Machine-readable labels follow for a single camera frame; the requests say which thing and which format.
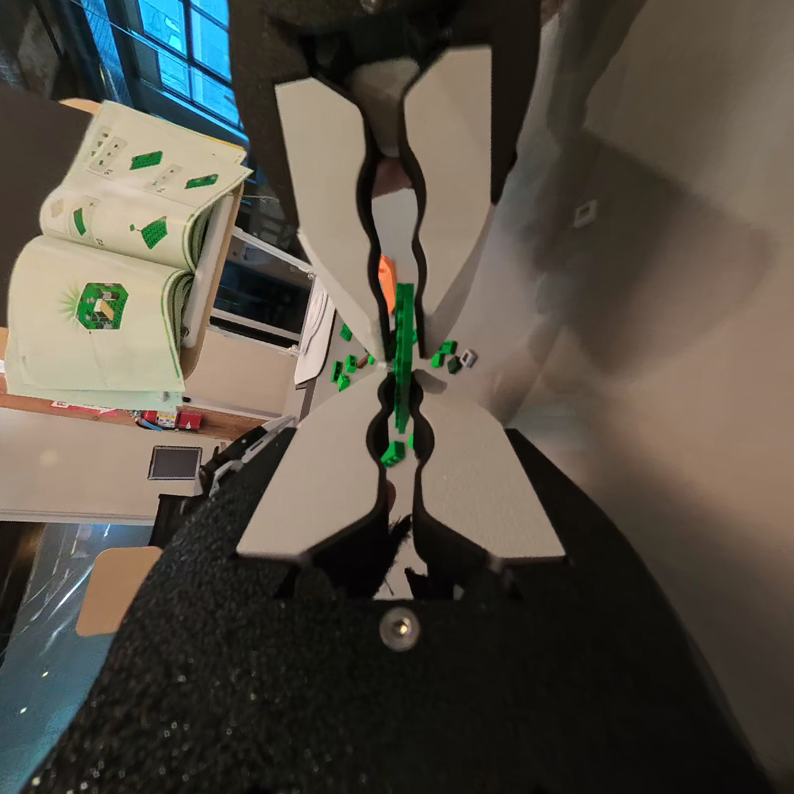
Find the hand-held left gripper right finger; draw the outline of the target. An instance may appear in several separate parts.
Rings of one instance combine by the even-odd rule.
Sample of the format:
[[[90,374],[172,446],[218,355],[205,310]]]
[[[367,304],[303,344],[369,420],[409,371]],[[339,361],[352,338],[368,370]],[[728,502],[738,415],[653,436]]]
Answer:
[[[414,538],[429,564],[523,564],[565,551],[502,424],[431,374],[411,391]]]

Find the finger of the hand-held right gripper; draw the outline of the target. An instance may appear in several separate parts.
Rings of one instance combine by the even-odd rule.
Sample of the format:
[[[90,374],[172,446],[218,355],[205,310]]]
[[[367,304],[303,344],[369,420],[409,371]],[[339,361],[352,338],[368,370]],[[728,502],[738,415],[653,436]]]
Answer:
[[[275,88],[299,240],[353,335],[389,359],[388,312],[378,279],[372,219],[374,149],[361,109],[320,79]]]
[[[495,207],[491,202],[491,48],[445,51],[407,89],[407,146],[418,164],[414,254],[424,282],[422,356],[444,342],[471,291]]]

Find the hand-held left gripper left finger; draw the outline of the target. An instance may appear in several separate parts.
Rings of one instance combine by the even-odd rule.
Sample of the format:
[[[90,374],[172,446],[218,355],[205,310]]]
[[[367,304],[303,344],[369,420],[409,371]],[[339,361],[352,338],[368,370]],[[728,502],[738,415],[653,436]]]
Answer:
[[[360,532],[387,533],[380,453],[393,394],[372,371],[299,423],[237,544],[246,558],[297,563]]]

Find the pile of small lego pieces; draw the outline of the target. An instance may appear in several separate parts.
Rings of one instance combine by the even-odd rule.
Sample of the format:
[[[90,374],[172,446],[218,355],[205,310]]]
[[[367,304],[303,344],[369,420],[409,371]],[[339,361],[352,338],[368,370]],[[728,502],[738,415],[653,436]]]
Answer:
[[[447,340],[433,356],[431,368],[442,368],[445,365],[448,372],[454,375],[462,368],[471,368],[476,358],[476,354],[470,349],[458,349],[457,341]],[[332,362],[330,382],[337,386],[339,392],[343,392],[351,386],[353,375],[361,371],[368,373],[366,368],[374,366],[375,358],[369,352],[364,352],[361,356],[348,353],[344,360]],[[413,434],[407,438],[391,441],[381,456],[382,464],[389,469],[402,462],[406,457],[407,448],[411,450],[414,448]]]

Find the green lego baseplate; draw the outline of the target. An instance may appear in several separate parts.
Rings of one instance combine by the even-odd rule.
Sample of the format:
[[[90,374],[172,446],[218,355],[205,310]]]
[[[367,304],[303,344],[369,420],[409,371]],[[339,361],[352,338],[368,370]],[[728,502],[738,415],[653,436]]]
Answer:
[[[394,388],[394,424],[404,434],[410,418],[410,394],[414,349],[414,285],[397,283],[395,288],[395,335],[392,344]]]

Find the person's right hand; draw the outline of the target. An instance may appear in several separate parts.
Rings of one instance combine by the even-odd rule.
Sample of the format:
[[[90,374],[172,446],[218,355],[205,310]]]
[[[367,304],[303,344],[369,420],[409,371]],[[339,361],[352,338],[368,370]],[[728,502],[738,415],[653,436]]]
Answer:
[[[377,164],[372,187],[372,198],[380,198],[402,190],[413,190],[410,175],[400,159],[384,156]]]

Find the wooden pillar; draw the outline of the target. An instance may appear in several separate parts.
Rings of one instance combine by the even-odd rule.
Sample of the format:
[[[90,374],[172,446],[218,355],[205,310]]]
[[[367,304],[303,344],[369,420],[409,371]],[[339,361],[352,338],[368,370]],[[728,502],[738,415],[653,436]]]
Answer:
[[[10,394],[1,395],[1,407],[13,411],[30,414],[44,414],[63,419],[79,419],[86,422],[99,422],[116,426],[136,426],[134,417],[127,411],[117,411],[111,416],[94,416],[85,413],[59,411],[51,408],[51,400],[28,398]],[[267,422],[266,418],[250,418],[239,414],[227,414],[220,411],[196,409],[187,406],[183,411],[193,411],[203,415],[201,429],[192,434],[214,438],[224,442],[233,442],[244,433]]]

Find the small tablet on stand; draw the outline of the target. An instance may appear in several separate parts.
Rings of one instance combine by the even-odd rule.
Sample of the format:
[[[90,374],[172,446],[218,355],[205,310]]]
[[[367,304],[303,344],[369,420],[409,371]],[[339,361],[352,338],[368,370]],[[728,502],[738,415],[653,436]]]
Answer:
[[[195,481],[203,449],[199,446],[156,445],[148,466],[149,481]]]

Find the white book stand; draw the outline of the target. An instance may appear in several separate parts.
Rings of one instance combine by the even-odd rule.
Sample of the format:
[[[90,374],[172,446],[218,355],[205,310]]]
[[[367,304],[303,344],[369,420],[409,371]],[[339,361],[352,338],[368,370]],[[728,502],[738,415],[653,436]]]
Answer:
[[[184,315],[180,364],[187,379],[198,367],[206,334],[263,344],[304,361],[313,342],[323,349],[334,307],[304,255],[249,233],[237,223],[245,185],[213,207]]]

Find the red fire extinguisher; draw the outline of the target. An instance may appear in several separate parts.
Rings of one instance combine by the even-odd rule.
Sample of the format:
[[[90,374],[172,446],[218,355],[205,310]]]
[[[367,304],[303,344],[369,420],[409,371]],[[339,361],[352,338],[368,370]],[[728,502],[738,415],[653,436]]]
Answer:
[[[196,433],[201,429],[203,415],[193,411],[136,411],[134,420],[146,430]]]

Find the large blue-lit window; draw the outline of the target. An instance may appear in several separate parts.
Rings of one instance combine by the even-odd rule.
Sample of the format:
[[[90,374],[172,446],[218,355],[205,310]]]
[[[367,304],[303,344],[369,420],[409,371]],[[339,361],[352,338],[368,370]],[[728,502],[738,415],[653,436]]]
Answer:
[[[71,2],[107,98],[226,140],[245,141],[230,68],[228,2]]]

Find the tan board stand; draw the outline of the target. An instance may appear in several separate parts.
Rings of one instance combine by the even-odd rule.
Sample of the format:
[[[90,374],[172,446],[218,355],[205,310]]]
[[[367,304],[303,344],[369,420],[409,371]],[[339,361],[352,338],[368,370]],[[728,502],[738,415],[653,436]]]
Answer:
[[[101,552],[88,579],[76,634],[81,638],[115,634],[162,553],[153,545]]]

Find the open instruction booklet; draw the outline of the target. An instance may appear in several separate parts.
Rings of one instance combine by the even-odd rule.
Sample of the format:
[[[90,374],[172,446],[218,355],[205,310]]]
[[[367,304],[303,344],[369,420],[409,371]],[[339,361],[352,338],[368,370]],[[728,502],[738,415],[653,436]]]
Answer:
[[[245,151],[126,105],[92,114],[18,253],[7,295],[13,395],[178,407],[228,249]]]

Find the black flat panel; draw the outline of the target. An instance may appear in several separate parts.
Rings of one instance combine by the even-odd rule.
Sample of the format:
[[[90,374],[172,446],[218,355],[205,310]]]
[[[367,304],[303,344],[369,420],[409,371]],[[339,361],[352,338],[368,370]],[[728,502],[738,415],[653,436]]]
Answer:
[[[64,178],[98,102],[62,102],[1,87],[1,326],[17,256],[40,233],[39,211]]]

